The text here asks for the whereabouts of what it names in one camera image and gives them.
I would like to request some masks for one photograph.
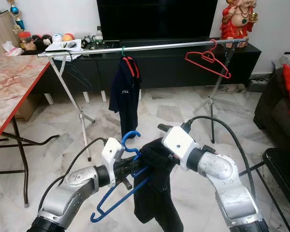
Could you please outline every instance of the red table edge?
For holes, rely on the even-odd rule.
[[[7,125],[9,124],[9,122],[11,121],[12,117],[16,114],[17,110],[20,108],[20,106],[22,105],[22,103],[25,101],[25,99],[27,98],[27,96],[30,94],[30,92],[33,89],[33,87],[37,84],[37,82],[39,81],[39,79],[41,78],[41,76],[44,74],[44,72],[46,71],[46,69],[48,68],[49,65],[50,65],[50,63],[48,62],[45,65],[45,67],[43,68],[43,70],[40,72],[39,76],[35,79],[35,81],[29,87],[29,89],[27,90],[27,92],[23,95],[22,99],[16,105],[16,107],[14,108],[14,110],[10,113],[10,115],[8,116],[8,118],[5,120],[5,122],[3,123],[3,125],[0,128],[0,136],[1,136],[2,132],[4,131],[4,129],[7,127]]]

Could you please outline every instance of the black metal table frame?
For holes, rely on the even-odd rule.
[[[28,176],[29,176],[29,171],[28,171],[28,163],[27,163],[27,159],[26,159],[26,155],[25,155],[25,151],[24,151],[24,146],[41,146],[41,145],[44,145],[44,144],[48,143],[50,140],[52,140],[54,138],[58,138],[60,135],[57,134],[57,135],[51,136],[48,139],[46,139],[44,142],[38,143],[38,142],[35,142],[35,141],[32,141],[32,140],[20,137],[15,117],[12,118],[11,122],[12,122],[12,125],[13,125],[13,129],[14,129],[15,135],[14,134],[10,134],[10,133],[6,133],[6,132],[2,132],[1,135],[6,137],[6,138],[0,139],[0,142],[7,141],[7,140],[9,140],[9,138],[11,138],[11,139],[15,139],[17,141],[17,144],[0,145],[0,148],[18,147],[20,155],[21,155],[21,159],[22,159],[23,164],[24,164],[24,170],[1,171],[0,174],[25,173],[25,178],[24,178],[24,202],[25,202],[25,208],[27,208],[27,207],[29,207],[29,202],[28,202]]]
[[[284,221],[284,223],[285,223],[285,225],[286,225],[288,231],[290,232],[290,225],[289,225],[287,219],[285,218],[285,216],[284,216],[283,212],[281,211],[281,209],[280,209],[280,207],[279,207],[279,205],[278,205],[278,203],[277,203],[277,201],[276,201],[274,195],[272,194],[270,188],[267,186],[267,184],[266,184],[266,182],[265,182],[263,176],[261,175],[261,173],[260,173],[260,171],[259,171],[259,169],[258,169],[259,167],[262,167],[263,165],[265,165],[265,162],[264,162],[264,161],[262,161],[262,162],[256,164],[255,166],[251,167],[251,168],[250,168],[250,171],[256,170],[256,172],[257,172],[257,174],[258,174],[260,180],[262,181],[262,183],[264,184],[264,187],[266,188],[266,191],[269,193],[269,195],[270,195],[270,197],[271,197],[271,199],[272,199],[274,205],[276,206],[276,208],[277,208],[277,210],[278,210],[278,212],[279,212],[281,218],[283,219],[283,221]],[[245,174],[247,174],[247,170],[241,172],[241,173],[239,174],[239,176],[241,177],[241,176],[243,176],[243,175],[245,175]]]

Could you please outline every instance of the navy shirt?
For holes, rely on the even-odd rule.
[[[109,110],[120,115],[122,137],[138,126],[137,107],[140,94],[140,72],[135,60],[122,57],[112,83]]]

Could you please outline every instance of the marble table top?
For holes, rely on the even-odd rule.
[[[0,57],[0,135],[48,65],[37,56]]]

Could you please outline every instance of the white wall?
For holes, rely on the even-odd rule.
[[[22,11],[26,30],[31,34],[72,32],[82,37],[95,34],[100,24],[96,0],[15,0],[15,5]],[[211,37],[220,36],[226,6],[225,0],[218,0]],[[6,0],[0,0],[0,10],[9,8]],[[254,73],[271,73],[271,61],[290,51],[290,0],[258,0],[255,11],[260,20],[253,28],[250,43],[262,54]]]

